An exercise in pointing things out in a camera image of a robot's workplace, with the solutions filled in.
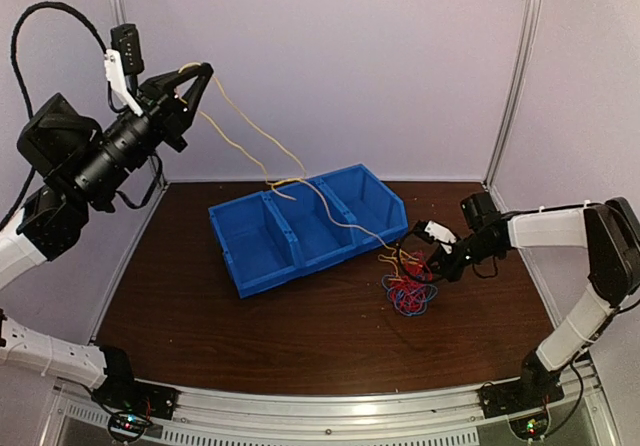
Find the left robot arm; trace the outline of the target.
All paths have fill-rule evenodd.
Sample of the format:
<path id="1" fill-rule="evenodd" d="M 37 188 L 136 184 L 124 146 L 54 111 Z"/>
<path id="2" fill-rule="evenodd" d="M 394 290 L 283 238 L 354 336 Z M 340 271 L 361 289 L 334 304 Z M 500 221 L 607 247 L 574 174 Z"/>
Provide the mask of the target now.
<path id="1" fill-rule="evenodd" d="M 183 151 L 184 134 L 212 76 L 212 66 L 202 63 L 147 79 L 107 129 L 79 115 L 61 94 L 50 98 L 17 142 L 44 185 L 1 229 L 2 286 L 71 249 L 91 209 L 113 212 L 120 186 L 159 145 Z M 123 350 L 70 343 L 7 315 L 1 317 L 1 361 L 83 385 L 123 410 L 137 408 L 144 399 Z"/>

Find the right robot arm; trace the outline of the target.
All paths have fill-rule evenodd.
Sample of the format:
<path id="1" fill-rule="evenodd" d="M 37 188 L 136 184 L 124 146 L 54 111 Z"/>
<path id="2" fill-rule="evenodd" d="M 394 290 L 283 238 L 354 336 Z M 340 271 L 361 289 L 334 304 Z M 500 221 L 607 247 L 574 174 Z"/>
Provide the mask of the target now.
<path id="1" fill-rule="evenodd" d="M 422 268 L 428 281 L 456 282 L 466 268 L 517 251 L 537 283 L 558 284 L 576 302 L 565 306 L 561 322 L 526 356 L 513 385 L 517 404 L 533 407 L 627 311 L 625 301 L 639 288 L 639 219 L 624 197 L 502 212 L 490 193 L 481 192 L 460 206 L 467 236 L 435 221 L 419 221 L 407 233 L 436 247 Z"/>

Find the blue three-compartment bin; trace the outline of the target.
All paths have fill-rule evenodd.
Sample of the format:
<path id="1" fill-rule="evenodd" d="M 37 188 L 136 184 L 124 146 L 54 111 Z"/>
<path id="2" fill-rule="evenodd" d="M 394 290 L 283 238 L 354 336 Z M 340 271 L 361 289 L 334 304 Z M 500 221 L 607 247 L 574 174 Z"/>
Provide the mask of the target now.
<path id="1" fill-rule="evenodd" d="M 209 210 L 240 298 L 391 245 L 408 230 L 404 202 L 364 165 Z"/>

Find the left aluminium frame post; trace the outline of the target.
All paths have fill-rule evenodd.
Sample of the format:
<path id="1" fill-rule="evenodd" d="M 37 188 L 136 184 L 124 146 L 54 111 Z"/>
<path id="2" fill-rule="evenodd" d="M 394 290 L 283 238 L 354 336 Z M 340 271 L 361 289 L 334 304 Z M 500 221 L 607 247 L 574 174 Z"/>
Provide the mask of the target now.
<path id="1" fill-rule="evenodd" d="M 109 0 L 111 6 L 111 12 L 113 16 L 114 28 L 118 28 L 127 23 L 126 21 L 126 12 L 124 0 Z M 125 97 L 122 97 L 119 92 L 116 92 L 116 97 L 120 102 L 123 102 L 123 106 L 121 109 L 126 109 L 126 114 L 128 114 L 133 119 L 138 119 L 139 116 L 137 112 L 139 112 L 139 107 L 135 106 L 134 109 L 131 109 L 127 101 L 133 100 L 133 94 L 128 90 L 125 91 Z M 152 172 L 152 179 L 154 180 L 154 187 L 159 191 L 163 191 L 165 189 L 165 178 L 164 174 L 160 171 L 161 163 L 159 160 L 151 158 L 150 161 L 150 170 Z"/>

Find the aluminium frame post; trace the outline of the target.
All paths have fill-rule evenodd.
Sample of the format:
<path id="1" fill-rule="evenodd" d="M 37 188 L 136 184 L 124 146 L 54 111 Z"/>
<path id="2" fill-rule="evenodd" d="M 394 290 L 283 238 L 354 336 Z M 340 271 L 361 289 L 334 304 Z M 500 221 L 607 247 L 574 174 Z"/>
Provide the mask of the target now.
<path id="1" fill-rule="evenodd" d="M 109 0 L 111 6 L 111 12 L 113 16 L 114 28 L 118 28 L 127 23 L 126 21 L 126 12 L 124 0 Z M 127 101 L 133 100 L 133 94 L 128 90 L 125 91 L 125 97 L 122 97 L 119 92 L 116 92 L 116 97 L 120 102 L 123 102 L 123 106 L 121 109 L 126 109 L 126 114 L 128 114 L 133 119 L 138 119 L 139 116 L 137 112 L 139 112 L 139 107 L 135 106 L 134 109 L 131 109 Z M 150 161 L 150 170 L 152 172 L 152 179 L 154 180 L 154 187 L 159 191 L 163 191 L 165 189 L 165 178 L 164 174 L 160 171 L 161 163 L 159 160 L 151 158 Z"/>
<path id="2" fill-rule="evenodd" d="M 491 190 L 496 183 L 499 168 L 515 122 L 519 101 L 524 90 L 527 68 L 534 48 L 542 1 L 524 0 L 523 16 L 511 80 L 498 134 L 483 181 L 486 190 Z"/>

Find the aluminium front rail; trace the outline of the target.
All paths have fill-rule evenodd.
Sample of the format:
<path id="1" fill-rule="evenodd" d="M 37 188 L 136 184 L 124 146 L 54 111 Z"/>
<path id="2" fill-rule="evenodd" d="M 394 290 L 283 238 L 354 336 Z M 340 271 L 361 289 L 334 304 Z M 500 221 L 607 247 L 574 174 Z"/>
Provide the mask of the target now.
<path id="1" fill-rule="evenodd" d="M 547 413 L 543 445 L 618 445 L 620 436 L 590 361 L 563 372 L 563 399 L 488 417 L 490 383 L 364 396 L 277 396 L 182 387 L 173 415 L 156 419 L 142 445 L 526 445 L 516 433 Z"/>

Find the right aluminium frame post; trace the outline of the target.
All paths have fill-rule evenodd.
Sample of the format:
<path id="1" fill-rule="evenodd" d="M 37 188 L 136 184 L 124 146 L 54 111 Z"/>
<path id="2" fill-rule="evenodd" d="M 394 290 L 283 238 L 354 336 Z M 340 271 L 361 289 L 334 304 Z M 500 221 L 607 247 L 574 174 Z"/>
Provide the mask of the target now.
<path id="1" fill-rule="evenodd" d="M 523 16 L 511 80 L 498 134 L 483 181 L 486 190 L 491 190 L 496 183 L 499 168 L 515 122 L 519 101 L 524 90 L 527 68 L 534 48 L 542 1 L 524 0 Z"/>

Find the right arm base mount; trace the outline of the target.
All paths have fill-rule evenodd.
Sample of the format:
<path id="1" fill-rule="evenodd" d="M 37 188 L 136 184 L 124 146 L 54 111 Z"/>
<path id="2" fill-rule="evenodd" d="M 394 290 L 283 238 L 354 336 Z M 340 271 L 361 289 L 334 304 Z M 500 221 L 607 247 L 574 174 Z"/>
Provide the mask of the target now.
<path id="1" fill-rule="evenodd" d="M 539 391 L 525 387 L 520 379 L 503 383 L 486 382 L 478 389 L 484 417 L 506 418 L 514 436 L 529 442 L 542 440 L 551 430 L 549 406 L 564 397 L 559 384 Z"/>

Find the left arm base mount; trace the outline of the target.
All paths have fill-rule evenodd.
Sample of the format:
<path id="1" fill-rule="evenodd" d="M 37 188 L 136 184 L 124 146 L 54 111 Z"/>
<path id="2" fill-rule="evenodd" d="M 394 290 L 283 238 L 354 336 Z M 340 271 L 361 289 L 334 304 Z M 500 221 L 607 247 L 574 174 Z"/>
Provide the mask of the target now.
<path id="1" fill-rule="evenodd" d="M 163 432 L 160 420 L 173 418 L 179 397 L 175 388 L 145 382 L 137 382 L 136 391 L 129 397 L 101 389 L 85 390 L 107 414 L 107 433 L 119 444 L 160 438 Z"/>

